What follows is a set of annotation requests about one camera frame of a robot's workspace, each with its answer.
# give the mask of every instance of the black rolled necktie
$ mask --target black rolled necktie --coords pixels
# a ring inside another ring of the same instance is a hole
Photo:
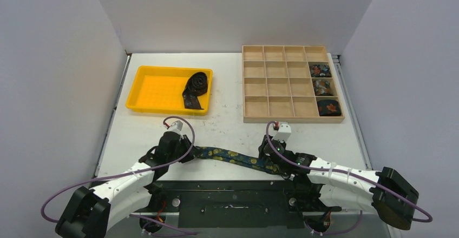
[[[207,93],[207,75],[204,72],[195,73],[188,79],[182,93],[186,109],[203,110],[199,104],[198,96]]]

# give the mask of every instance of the white table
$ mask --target white table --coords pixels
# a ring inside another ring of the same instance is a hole
[[[140,114],[126,108],[132,82],[139,66],[209,68],[213,70],[210,108],[206,116],[184,116],[196,132],[195,145],[221,147],[258,157],[266,125],[242,121],[241,53],[231,54],[133,54],[121,90],[117,110],[109,129],[96,174],[121,173],[149,148],[158,144],[166,130],[162,120],[168,115]],[[343,97],[341,85],[337,91]],[[291,124],[288,150],[314,154],[327,161],[365,169],[347,104],[341,104],[345,119],[339,124]],[[186,125],[184,133],[191,138]],[[216,160],[194,160],[169,167],[160,180],[279,180],[280,176],[239,167]]]

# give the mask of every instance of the robotic hand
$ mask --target robotic hand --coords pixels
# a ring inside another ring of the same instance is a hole
[[[78,188],[57,222],[56,233],[64,238],[102,238],[132,212],[158,203],[161,188],[154,182],[168,171],[168,166],[154,171],[151,167],[169,165],[178,159],[185,163],[205,158],[200,156],[203,147],[195,147],[181,134],[182,126],[180,121],[168,126],[158,146],[125,171],[123,177],[90,189]],[[275,169],[271,174],[293,181],[296,190],[286,196],[296,210],[358,209],[378,214],[385,223],[402,230],[409,230],[411,221],[417,221],[413,215],[415,208],[419,209],[419,194],[394,169],[355,170],[310,154],[294,154],[286,150],[290,126],[275,123],[274,136],[268,134],[269,126],[259,147],[258,160]],[[425,214],[429,219],[424,221],[430,222],[431,216]]]

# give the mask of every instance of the wooden organizer box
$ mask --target wooden organizer box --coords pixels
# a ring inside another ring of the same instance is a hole
[[[327,64],[332,77],[311,77],[310,65]],[[317,101],[340,102],[323,46],[242,46],[244,122],[340,123],[344,116],[319,116]],[[313,82],[326,79],[333,96],[315,96]]]

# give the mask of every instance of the gray wall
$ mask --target gray wall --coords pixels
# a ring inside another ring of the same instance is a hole
[[[341,53],[371,0],[100,0],[128,52],[236,52],[243,44]]]
[[[458,3],[373,0],[342,55],[373,166],[396,168],[433,214],[404,237],[459,235]]]
[[[94,172],[126,55],[99,0],[0,0],[0,14],[0,237],[54,237],[40,206]]]

